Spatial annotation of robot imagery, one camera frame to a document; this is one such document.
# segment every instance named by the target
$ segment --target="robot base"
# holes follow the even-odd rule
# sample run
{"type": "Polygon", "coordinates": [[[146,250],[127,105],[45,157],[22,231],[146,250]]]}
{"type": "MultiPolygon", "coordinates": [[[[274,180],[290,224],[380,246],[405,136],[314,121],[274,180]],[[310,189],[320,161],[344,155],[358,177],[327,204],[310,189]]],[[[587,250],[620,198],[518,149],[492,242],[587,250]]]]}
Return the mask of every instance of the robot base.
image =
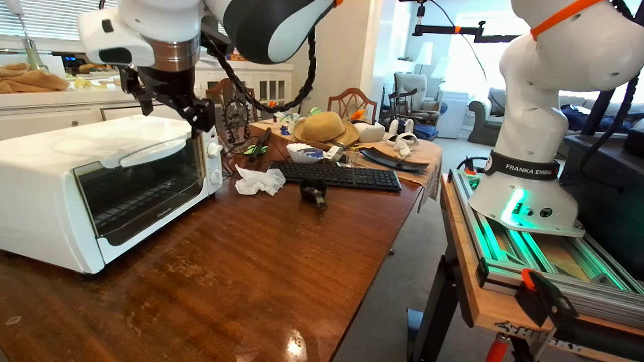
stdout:
{"type": "Polygon", "coordinates": [[[482,177],[468,206],[498,224],[527,231],[582,238],[585,229],[575,220],[577,202],[559,182],[530,182],[503,173],[482,177]]]}

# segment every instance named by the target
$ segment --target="table leg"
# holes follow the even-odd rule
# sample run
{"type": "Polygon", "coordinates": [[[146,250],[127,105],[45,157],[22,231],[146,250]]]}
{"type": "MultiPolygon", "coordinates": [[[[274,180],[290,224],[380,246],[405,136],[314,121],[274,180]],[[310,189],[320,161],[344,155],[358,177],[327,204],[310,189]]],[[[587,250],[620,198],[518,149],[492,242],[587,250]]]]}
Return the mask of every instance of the table leg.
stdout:
{"type": "Polygon", "coordinates": [[[407,359],[411,362],[432,362],[438,359],[445,334],[459,305],[452,275],[457,264],[452,248],[448,248],[437,268],[424,313],[407,310],[407,359]]]}

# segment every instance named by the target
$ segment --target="toaster oven window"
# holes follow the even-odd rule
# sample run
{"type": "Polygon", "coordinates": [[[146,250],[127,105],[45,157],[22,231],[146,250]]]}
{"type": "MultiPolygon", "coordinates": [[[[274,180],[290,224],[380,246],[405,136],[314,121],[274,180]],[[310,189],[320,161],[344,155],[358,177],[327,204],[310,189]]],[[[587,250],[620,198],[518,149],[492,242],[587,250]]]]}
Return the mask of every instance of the toaster oven window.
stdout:
{"type": "Polygon", "coordinates": [[[197,143],[164,159],[104,170],[90,164],[74,177],[97,238],[121,246],[202,192],[197,143]]]}

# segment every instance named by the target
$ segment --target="toaster oven control knob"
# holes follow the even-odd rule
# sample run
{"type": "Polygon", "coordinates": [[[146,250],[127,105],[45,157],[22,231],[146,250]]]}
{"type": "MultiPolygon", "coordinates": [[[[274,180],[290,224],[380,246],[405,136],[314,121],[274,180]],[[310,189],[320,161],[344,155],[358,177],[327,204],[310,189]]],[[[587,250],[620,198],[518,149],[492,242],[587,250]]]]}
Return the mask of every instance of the toaster oven control knob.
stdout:
{"type": "Polygon", "coordinates": [[[221,149],[223,149],[223,147],[221,147],[219,143],[210,143],[210,146],[208,146],[208,157],[212,157],[212,159],[213,159],[213,157],[219,157],[219,155],[221,155],[221,149]]]}

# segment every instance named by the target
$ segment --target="toaster oven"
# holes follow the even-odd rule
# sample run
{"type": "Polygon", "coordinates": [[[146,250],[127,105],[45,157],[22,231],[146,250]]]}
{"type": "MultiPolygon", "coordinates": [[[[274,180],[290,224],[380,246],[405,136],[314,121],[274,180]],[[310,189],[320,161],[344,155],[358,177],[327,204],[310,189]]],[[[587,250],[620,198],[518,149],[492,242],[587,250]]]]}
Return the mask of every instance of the toaster oven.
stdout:
{"type": "Polygon", "coordinates": [[[219,151],[142,116],[0,142],[0,250],[97,274],[216,194],[219,151]]]}

